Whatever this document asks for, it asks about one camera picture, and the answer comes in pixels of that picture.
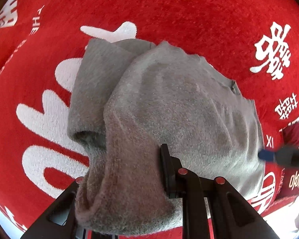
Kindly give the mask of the grey knit sweater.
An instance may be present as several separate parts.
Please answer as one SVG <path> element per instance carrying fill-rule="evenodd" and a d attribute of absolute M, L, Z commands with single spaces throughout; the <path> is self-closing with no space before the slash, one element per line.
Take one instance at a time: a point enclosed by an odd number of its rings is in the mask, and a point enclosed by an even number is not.
<path fill-rule="evenodd" d="M 162 144 L 185 168 L 225 177 L 247 200 L 262 187 L 264 139 L 254 101 L 205 58 L 167 42 L 91 39 L 74 82 L 67 134 L 90 162 L 75 216 L 103 234 L 181 225 L 181 200 L 170 200 L 162 185 Z"/>

